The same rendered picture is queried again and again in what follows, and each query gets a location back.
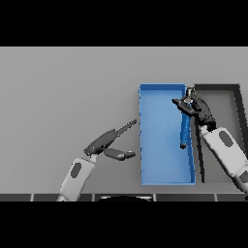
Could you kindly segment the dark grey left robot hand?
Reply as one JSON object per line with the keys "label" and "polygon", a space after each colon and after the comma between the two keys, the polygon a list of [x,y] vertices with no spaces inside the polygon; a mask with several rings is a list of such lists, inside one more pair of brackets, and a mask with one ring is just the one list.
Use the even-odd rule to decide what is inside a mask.
{"label": "dark grey left robot hand", "polygon": [[110,148],[110,146],[118,137],[128,131],[136,123],[137,120],[132,120],[118,130],[112,129],[103,133],[98,138],[93,140],[83,150],[83,152],[89,157],[91,157],[92,155],[100,155],[101,153],[104,153],[107,157],[118,161],[124,161],[126,159],[135,157],[136,153],[133,151],[124,152],[121,150]]}

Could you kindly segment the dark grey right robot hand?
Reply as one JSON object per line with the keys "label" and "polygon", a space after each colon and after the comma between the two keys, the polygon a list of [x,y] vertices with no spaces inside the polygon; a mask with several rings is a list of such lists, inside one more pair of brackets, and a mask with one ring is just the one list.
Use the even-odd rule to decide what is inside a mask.
{"label": "dark grey right robot hand", "polygon": [[172,99],[171,101],[187,116],[194,116],[198,120],[198,124],[201,127],[205,126],[208,132],[215,130],[216,120],[207,103],[202,98],[197,97],[195,93],[191,95],[192,103],[190,105],[184,102],[185,99],[186,97],[183,96],[181,99]]}

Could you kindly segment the dark grey bin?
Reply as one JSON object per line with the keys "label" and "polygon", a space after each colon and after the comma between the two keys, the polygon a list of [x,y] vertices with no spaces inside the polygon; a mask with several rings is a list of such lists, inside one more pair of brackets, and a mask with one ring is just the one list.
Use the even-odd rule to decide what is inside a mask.
{"label": "dark grey bin", "polygon": [[220,165],[241,192],[248,192],[248,128],[238,84],[196,84],[192,92],[201,181]]}

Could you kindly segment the blue bin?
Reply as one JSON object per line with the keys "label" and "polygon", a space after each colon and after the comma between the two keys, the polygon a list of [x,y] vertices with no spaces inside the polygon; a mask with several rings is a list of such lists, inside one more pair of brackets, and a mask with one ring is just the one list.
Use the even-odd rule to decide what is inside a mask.
{"label": "blue bin", "polygon": [[139,85],[139,147],[141,184],[194,185],[192,139],[180,148],[182,116],[171,101],[186,94],[184,83]]}

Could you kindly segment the dark strip with pale lines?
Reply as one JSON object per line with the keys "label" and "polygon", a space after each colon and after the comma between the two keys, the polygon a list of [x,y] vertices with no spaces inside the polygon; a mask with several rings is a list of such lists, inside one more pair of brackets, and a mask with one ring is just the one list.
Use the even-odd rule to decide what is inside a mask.
{"label": "dark strip with pale lines", "polygon": [[[0,202],[55,202],[56,194],[0,194]],[[79,202],[248,202],[244,194],[81,194]]]}

